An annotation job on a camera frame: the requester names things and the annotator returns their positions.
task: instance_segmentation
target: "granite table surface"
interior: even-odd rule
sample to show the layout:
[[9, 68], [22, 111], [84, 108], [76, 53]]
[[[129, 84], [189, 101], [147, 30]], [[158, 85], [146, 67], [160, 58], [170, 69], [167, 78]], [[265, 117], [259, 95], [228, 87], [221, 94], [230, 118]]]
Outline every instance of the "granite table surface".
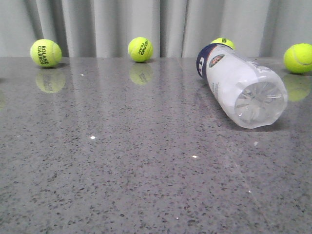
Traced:
[[0, 58], [1, 234], [311, 234], [312, 76], [244, 129], [195, 58]]

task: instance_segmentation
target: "gray curtain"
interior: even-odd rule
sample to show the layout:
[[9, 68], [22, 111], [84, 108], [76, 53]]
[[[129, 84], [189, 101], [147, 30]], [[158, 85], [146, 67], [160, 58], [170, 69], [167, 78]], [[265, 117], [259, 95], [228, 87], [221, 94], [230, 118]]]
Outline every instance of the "gray curtain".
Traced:
[[147, 37], [154, 57], [196, 57], [218, 37], [246, 56], [281, 57], [312, 43], [312, 0], [0, 0], [0, 57], [28, 57], [34, 41], [65, 57], [126, 57]]

